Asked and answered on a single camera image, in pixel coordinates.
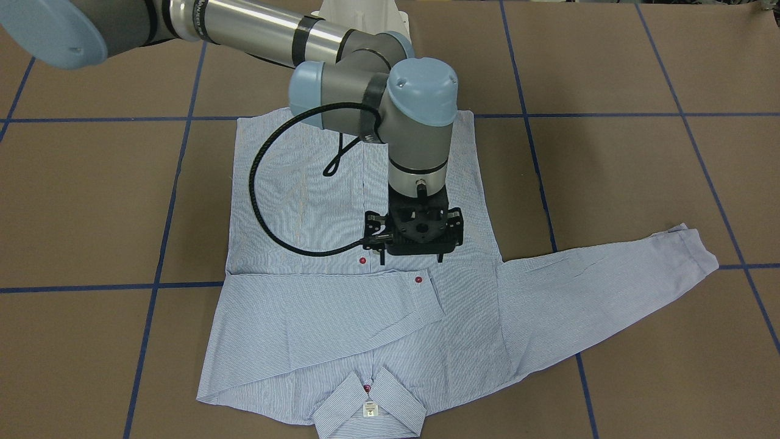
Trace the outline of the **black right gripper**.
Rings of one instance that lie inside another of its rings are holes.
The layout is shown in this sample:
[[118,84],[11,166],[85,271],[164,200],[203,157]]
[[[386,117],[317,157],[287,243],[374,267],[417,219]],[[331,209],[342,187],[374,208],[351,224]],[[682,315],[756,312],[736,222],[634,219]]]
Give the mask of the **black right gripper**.
[[388,190],[388,211],[364,214],[363,248],[378,253],[381,266],[386,255],[436,255],[437,263],[464,243],[464,219],[460,208],[450,208],[446,189],[422,198]]

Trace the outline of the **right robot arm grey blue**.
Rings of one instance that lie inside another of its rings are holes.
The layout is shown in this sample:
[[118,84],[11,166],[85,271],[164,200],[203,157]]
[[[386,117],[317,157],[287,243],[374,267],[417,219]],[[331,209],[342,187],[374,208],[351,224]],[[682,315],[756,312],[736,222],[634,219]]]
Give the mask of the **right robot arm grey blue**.
[[[344,27],[259,1],[3,1],[2,26],[33,57],[64,70],[97,66],[134,48],[181,39],[222,45],[292,70],[292,118],[250,166],[248,193],[264,233],[290,252],[328,257],[362,247],[394,256],[444,255],[463,243],[463,214],[446,189],[459,79],[440,59],[415,56],[401,33]],[[265,153],[297,123],[353,136],[323,175],[358,142],[388,151],[388,211],[368,211],[363,237],[329,251],[276,236],[257,200]]]

